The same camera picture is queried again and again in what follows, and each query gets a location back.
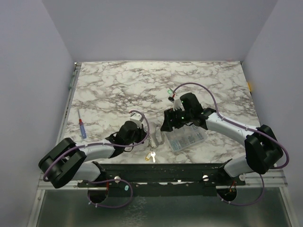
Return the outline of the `metal key organizer plate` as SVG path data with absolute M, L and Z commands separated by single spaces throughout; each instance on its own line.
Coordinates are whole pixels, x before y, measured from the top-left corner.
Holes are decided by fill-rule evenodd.
M 149 129 L 146 129 L 148 132 L 148 142 L 150 148 L 157 148 L 164 144 L 165 135 L 160 131 L 160 125 L 157 123 L 150 123 Z

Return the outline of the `yellow tagged key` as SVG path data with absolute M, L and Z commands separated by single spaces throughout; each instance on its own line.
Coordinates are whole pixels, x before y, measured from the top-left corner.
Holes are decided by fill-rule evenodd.
M 152 160 L 153 163 L 156 163 L 156 153 L 155 152 L 149 152 L 146 157 L 145 157 L 145 160 L 146 161 L 149 161 L 149 160 Z

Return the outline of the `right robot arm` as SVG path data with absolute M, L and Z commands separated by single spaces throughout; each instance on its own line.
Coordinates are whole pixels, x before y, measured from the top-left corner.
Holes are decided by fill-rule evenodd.
M 217 179 L 223 185 L 228 185 L 235 177 L 246 173 L 265 174 L 273 168 L 283 156 L 276 137 L 267 125 L 250 127 L 233 122 L 219 115 L 212 108 L 204 109 L 193 93 L 186 93 L 174 101 L 173 108 L 164 111 L 164 122 L 161 132 L 171 132 L 189 123 L 205 130 L 218 132 L 245 148 L 245 155 L 224 163 L 223 170 L 218 172 Z

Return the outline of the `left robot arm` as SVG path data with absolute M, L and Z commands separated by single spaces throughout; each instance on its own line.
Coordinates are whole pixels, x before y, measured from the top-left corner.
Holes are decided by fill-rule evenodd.
M 107 177 L 105 169 L 96 160 L 117 157 L 126 152 L 126 148 L 144 143 L 148 136 L 149 130 L 142 124 L 126 121 L 118 132 L 101 142 L 77 145 L 71 138 L 64 138 L 38 164 L 44 173 L 43 181 L 50 182 L 56 189 L 71 180 L 101 186 Z

